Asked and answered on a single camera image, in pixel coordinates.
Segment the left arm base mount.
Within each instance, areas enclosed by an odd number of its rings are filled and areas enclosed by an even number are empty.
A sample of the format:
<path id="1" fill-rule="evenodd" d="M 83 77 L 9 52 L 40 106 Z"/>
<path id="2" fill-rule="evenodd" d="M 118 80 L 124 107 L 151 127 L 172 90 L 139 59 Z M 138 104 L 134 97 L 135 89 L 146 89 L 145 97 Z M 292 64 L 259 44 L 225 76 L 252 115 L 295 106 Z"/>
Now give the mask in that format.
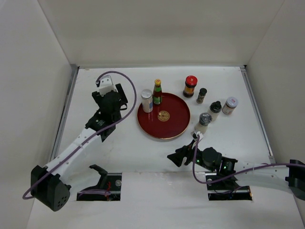
<path id="1" fill-rule="evenodd" d="M 77 201 L 120 201 L 122 173 L 108 173 L 94 164 L 89 166 L 99 174 L 96 185 L 86 187 L 77 193 Z"/>

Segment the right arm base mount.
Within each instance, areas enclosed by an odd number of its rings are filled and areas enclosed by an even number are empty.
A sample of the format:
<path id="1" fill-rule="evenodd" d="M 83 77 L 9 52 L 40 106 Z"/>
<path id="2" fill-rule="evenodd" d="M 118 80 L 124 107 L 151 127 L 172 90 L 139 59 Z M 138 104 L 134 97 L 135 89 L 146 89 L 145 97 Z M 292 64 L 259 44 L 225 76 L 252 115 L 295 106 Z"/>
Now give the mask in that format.
<path id="1" fill-rule="evenodd" d="M 207 184 L 208 199 L 210 201 L 252 201 L 250 187 L 240 186 L 236 180 L 236 178 L 231 177 L 217 183 Z"/>

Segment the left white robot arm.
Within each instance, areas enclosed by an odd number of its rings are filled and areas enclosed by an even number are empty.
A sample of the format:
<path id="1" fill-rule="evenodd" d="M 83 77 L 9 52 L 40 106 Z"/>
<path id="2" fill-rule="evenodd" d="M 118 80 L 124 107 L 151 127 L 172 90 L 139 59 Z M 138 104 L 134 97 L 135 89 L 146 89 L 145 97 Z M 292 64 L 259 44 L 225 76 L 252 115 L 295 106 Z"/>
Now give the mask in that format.
<path id="1" fill-rule="evenodd" d="M 74 186 L 68 183 L 73 166 L 84 159 L 89 147 L 103 142 L 124 118 L 128 100 L 121 84 L 97 83 L 92 97 L 98 105 L 79 136 L 55 159 L 45 166 L 36 166 L 30 174 L 30 194 L 52 211 L 60 210 L 69 200 Z"/>

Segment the green red sauce bottle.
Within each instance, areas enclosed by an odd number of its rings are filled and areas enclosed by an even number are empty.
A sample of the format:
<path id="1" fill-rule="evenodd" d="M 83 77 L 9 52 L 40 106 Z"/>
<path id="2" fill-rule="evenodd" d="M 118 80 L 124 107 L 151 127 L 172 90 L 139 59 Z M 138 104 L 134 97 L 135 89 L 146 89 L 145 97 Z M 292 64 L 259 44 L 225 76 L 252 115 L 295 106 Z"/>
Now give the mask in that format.
<path id="1" fill-rule="evenodd" d="M 160 105 L 162 102 L 162 87 L 161 80 L 156 79 L 154 81 L 154 89 L 153 89 L 153 103 L 155 105 Z"/>

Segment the silver-lid white spice jar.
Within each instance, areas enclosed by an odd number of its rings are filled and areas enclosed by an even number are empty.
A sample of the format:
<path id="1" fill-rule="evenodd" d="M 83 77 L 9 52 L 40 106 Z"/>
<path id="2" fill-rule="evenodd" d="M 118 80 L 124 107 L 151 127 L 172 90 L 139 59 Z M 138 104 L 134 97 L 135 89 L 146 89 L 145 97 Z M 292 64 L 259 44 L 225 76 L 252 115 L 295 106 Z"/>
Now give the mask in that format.
<path id="1" fill-rule="evenodd" d="M 141 92 L 142 108 L 146 113 L 150 113 L 153 110 L 153 96 L 149 89 L 144 89 Z"/>

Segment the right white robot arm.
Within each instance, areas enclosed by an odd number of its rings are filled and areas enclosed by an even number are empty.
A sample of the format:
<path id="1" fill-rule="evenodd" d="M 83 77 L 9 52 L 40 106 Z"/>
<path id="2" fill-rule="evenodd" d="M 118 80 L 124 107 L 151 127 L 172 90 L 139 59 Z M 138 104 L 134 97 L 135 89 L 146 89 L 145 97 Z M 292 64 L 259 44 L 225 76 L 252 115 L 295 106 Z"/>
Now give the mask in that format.
<path id="1" fill-rule="evenodd" d="M 196 148 L 196 142 L 176 149 L 168 159 L 177 167 L 198 165 L 207 170 L 205 180 L 209 200 L 252 200 L 252 186 L 292 193 L 297 199 L 305 198 L 305 165 L 299 160 L 282 164 L 253 164 L 224 157 L 214 148 Z"/>

